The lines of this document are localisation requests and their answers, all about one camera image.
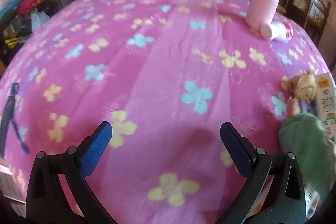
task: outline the plastic bag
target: plastic bag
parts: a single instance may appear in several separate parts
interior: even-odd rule
[[[36,8],[31,12],[31,32],[36,32],[46,23],[50,17],[45,12],[39,12]]]

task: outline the pink bedsheet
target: pink bedsheet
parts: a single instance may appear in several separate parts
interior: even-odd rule
[[[10,126],[5,157],[22,192],[36,153],[63,153],[105,120],[113,137],[87,181],[118,223],[214,223],[245,183],[221,124],[280,153],[286,77],[328,70],[305,31],[279,14],[293,39],[262,39],[244,22],[248,4],[76,0],[55,15],[0,82],[0,113],[20,83],[16,121],[30,153]]]

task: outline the green plush toy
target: green plush toy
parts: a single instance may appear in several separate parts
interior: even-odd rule
[[[304,181],[324,201],[335,180],[335,162],[322,122],[309,113],[296,114],[281,123],[279,140],[283,152],[296,155]]]

